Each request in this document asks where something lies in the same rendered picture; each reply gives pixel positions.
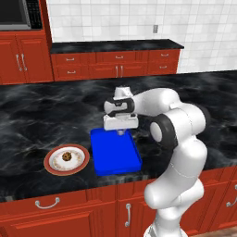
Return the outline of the blue tray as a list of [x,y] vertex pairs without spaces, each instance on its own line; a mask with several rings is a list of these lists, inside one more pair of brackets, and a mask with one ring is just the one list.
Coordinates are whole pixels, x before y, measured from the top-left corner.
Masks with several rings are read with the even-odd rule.
[[143,161],[131,132],[123,135],[103,128],[91,130],[94,170],[97,176],[139,171]]

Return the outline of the black microwave oven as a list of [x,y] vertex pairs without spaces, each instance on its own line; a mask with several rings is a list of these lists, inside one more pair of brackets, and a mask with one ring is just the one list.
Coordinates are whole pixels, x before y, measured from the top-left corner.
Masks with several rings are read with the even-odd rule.
[[0,0],[0,31],[42,28],[39,0]]

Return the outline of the red-rimmed white plate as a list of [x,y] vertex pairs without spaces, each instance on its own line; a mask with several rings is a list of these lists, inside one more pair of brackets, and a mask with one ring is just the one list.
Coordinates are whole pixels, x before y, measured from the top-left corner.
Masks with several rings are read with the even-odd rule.
[[[71,152],[72,159],[64,161],[62,155]],[[69,176],[83,170],[90,160],[88,150],[74,143],[62,144],[51,150],[44,158],[45,169],[57,176]]]

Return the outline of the red wide cupboard door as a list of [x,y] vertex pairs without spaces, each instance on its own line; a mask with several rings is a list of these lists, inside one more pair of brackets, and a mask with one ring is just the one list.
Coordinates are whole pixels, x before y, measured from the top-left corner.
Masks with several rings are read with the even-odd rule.
[[116,202],[1,219],[0,237],[116,237]]

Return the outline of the red low cupboard run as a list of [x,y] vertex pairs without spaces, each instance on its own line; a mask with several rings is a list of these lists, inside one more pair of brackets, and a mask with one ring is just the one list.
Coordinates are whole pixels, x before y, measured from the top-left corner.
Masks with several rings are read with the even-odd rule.
[[180,49],[52,54],[56,81],[176,74]]

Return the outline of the red drawer front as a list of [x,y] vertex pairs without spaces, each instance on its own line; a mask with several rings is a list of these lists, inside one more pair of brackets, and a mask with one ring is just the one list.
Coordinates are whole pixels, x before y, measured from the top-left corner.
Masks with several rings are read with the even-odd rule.
[[[57,206],[50,209],[39,209],[35,206],[35,201],[46,197],[59,197],[60,202]],[[9,217],[13,216],[28,216],[34,214],[50,213],[58,210],[64,210],[69,207],[79,206],[86,204],[90,198],[86,190],[50,194],[46,196],[38,196],[34,198],[27,198],[12,202],[4,203],[4,210]]]

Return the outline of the red tall cupboard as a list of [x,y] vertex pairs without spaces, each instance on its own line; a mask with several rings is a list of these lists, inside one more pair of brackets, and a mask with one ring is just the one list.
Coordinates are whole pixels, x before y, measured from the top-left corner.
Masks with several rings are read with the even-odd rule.
[[46,0],[39,0],[39,5],[41,30],[0,31],[0,84],[54,80]]

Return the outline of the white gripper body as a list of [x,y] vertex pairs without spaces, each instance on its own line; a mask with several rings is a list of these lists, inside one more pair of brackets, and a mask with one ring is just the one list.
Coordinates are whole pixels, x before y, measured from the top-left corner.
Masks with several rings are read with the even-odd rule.
[[137,129],[138,126],[139,120],[137,116],[121,115],[110,117],[109,115],[104,115],[104,129],[106,131]]

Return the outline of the red narrow cupboard door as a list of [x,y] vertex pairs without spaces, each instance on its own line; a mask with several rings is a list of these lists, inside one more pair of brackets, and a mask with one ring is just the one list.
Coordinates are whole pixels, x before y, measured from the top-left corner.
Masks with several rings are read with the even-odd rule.
[[[143,196],[144,188],[153,181],[134,181],[118,185],[118,237],[143,237],[145,230],[154,221],[156,212],[146,204]],[[126,228],[128,203],[131,204],[131,225]]]

